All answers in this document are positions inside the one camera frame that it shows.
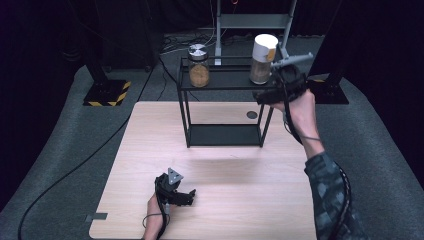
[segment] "jar with brown contents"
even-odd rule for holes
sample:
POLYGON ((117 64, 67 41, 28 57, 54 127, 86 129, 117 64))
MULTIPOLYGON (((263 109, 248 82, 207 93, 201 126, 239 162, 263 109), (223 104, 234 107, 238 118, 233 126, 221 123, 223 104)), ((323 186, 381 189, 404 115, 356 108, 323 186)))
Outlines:
POLYGON ((191 84, 204 87, 209 83, 209 64, 206 47, 202 44, 191 45, 188 49, 189 75, 191 84))

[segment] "jar lid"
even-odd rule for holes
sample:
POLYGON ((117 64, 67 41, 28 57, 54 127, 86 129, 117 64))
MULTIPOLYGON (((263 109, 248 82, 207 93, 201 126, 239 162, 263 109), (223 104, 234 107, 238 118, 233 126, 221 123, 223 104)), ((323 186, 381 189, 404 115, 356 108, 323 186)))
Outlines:
POLYGON ((203 61, 208 58, 208 51, 203 44, 194 44, 188 48, 188 58, 193 61, 203 61))

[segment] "black metal rack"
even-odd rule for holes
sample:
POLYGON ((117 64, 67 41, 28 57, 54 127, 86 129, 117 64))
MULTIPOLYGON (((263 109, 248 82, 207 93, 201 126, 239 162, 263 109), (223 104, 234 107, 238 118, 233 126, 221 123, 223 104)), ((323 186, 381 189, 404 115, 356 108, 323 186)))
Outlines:
POLYGON ((264 113, 261 105, 256 124, 196 124, 191 122, 187 92, 207 90, 266 90, 273 88, 273 80, 256 85, 249 79, 251 57, 210 57, 207 86, 197 88, 191 85, 187 58, 181 58, 178 69, 178 99, 184 126, 187 147, 190 146, 263 146, 272 117, 273 108, 268 111, 264 130, 260 124, 264 113), (215 59, 221 65, 213 65, 215 59))

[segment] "light wood tabletop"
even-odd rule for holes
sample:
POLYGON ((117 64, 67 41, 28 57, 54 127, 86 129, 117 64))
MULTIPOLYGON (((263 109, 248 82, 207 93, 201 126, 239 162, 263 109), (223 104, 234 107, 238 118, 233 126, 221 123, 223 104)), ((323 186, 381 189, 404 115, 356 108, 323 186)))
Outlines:
MULTIPOLYGON (((192 102, 192 122, 252 124, 254 102, 192 102)), ((303 147, 275 111, 262 148, 187 148, 178 102, 138 102, 130 117, 96 213, 94 239, 140 239, 155 178, 172 168, 178 192, 196 189, 177 207, 162 239, 315 239, 303 147)))

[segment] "gray floor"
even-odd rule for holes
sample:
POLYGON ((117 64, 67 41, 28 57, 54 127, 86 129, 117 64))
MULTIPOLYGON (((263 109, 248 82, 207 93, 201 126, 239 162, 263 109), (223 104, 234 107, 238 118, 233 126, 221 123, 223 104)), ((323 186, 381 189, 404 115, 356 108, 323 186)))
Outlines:
MULTIPOLYGON (((321 42, 319 37, 291 38, 287 48, 291 55, 315 54, 321 42)), ((236 42, 224 46, 223 55, 248 56, 252 46, 252 41, 236 42)), ((174 76, 181 55, 185 52, 161 56, 174 76)), ((308 71, 311 63, 306 61, 299 67, 308 71)), ((139 99, 177 100, 176 86, 160 63, 149 75, 144 70, 113 71, 109 79, 131 81, 123 104, 84 107, 82 101, 92 79, 85 67, 77 72, 53 134, 0 214, 0 239, 18 239, 19 232, 28 240, 90 239, 86 217, 96 212, 125 130, 125 125, 121 126, 132 107, 139 99), (46 194, 30 209, 19 231, 23 214, 43 192, 46 194)), ((350 104, 318 105, 318 125, 327 152, 351 180, 368 234, 373 239, 424 239, 422 188, 366 97, 346 79, 341 86, 350 104)), ((195 95, 200 101, 252 100, 250 93, 195 95)))

